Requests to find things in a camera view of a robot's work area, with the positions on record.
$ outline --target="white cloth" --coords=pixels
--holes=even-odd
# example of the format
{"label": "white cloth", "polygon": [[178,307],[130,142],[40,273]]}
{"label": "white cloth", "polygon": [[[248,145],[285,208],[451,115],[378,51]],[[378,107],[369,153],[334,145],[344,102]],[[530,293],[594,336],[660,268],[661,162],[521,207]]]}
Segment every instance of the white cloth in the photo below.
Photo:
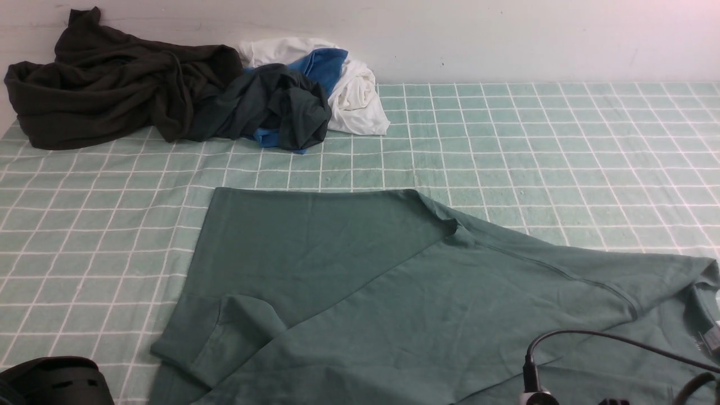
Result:
{"label": "white cloth", "polygon": [[[244,42],[239,45],[240,59],[249,68],[269,63],[289,64],[321,48],[338,46],[317,38],[286,37]],[[348,54],[340,80],[328,98],[333,116],[328,129],[356,135],[385,135],[390,121],[375,91],[375,75],[361,61]]]}

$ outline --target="green t-shirt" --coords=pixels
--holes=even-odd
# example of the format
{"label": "green t-shirt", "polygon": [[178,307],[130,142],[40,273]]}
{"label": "green t-shirt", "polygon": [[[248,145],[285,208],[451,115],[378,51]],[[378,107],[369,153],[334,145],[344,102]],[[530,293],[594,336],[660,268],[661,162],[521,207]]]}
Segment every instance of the green t-shirt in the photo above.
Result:
{"label": "green t-shirt", "polygon": [[[719,285],[712,259],[555,246],[414,190],[218,188],[150,405],[516,404],[528,344],[554,329],[711,362]],[[535,358],[561,404],[669,404],[700,373],[587,336]]]}

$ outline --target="white wall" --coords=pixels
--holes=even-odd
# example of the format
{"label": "white wall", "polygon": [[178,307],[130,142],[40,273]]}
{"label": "white wall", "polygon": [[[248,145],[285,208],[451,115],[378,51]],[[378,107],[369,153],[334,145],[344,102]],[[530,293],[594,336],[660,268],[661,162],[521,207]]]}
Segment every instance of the white wall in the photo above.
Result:
{"label": "white wall", "polygon": [[324,37],[382,82],[720,79],[719,0],[2,3],[0,66],[51,61],[69,9],[97,5],[108,25],[172,43]]}

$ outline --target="checkered sheet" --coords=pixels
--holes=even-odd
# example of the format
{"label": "checkered sheet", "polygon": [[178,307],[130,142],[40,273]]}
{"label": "checkered sheet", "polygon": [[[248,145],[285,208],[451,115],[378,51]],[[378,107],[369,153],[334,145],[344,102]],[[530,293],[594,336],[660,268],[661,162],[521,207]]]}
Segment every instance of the checkered sheet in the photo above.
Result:
{"label": "checkered sheet", "polygon": [[144,403],[148,347],[182,288],[215,187],[414,187],[555,244],[718,257],[720,85],[379,86],[385,137],[294,155],[146,128],[80,151],[0,139],[0,365],[80,355]]}

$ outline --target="black cable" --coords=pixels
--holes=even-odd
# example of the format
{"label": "black cable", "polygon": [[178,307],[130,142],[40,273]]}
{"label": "black cable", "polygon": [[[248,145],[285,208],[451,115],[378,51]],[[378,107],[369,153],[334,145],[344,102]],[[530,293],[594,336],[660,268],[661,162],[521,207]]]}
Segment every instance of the black cable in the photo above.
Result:
{"label": "black cable", "polygon": [[604,332],[598,332],[598,331],[591,331],[586,329],[561,329],[557,331],[551,331],[546,334],[542,334],[535,338],[535,340],[530,343],[530,346],[528,346],[528,352],[525,355],[525,365],[523,366],[523,379],[525,382],[525,392],[538,392],[541,391],[540,386],[540,378],[538,376],[538,370],[537,366],[535,365],[535,359],[533,357],[533,351],[535,350],[535,346],[538,345],[538,343],[542,342],[543,340],[549,338],[550,336],[555,336],[556,334],[589,334],[593,336],[599,336],[599,337],[606,337],[608,339],[614,339],[618,340],[620,342],[624,342],[627,344],[632,344],[633,346],[637,346],[641,349],[648,350],[653,353],[657,353],[658,355],[665,356],[667,358],[673,359],[675,361],[684,362],[685,364],[694,365],[697,368],[702,368],[703,370],[711,371],[713,373],[720,373],[720,368],[707,365],[702,362],[698,362],[692,359],[688,359],[683,356],[676,355],[671,352],[666,352],[665,350],[658,349],[656,347],[650,346],[645,343],[638,342],[633,339],[628,339],[626,337],[617,336],[614,334],[604,333]]}
{"label": "black cable", "polygon": [[678,393],[678,396],[675,397],[674,400],[672,400],[672,405],[685,405],[688,402],[688,399],[695,393],[695,391],[699,390],[700,387],[704,386],[707,383],[712,383],[715,381],[715,375],[712,375],[710,373],[702,373],[700,375],[697,375],[695,378],[690,380],[682,390]]}

